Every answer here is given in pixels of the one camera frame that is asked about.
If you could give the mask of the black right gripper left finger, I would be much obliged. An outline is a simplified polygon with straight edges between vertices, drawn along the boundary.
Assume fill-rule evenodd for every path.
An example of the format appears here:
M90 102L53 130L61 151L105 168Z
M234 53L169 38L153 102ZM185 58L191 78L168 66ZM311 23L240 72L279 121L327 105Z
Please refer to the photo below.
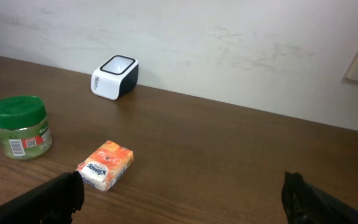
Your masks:
M85 188L78 171L58 177L0 205L0 223L67 223L81 210Z

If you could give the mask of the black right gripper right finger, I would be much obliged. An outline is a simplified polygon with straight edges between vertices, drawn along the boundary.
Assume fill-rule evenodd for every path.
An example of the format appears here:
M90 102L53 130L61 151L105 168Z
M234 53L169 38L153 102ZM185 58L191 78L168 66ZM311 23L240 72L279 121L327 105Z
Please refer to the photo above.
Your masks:
M298 172L285 172L281 200L289 224L358 224L358 210L307 183Z

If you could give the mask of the orange tissue pack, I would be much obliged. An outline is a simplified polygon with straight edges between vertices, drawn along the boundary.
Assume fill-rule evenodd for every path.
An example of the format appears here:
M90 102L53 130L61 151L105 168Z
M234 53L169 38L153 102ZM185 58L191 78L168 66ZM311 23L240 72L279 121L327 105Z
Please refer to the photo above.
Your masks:
M84 183L105 192L121 178L133 160L131 150L113 141L106 141L81 162L76 171Z

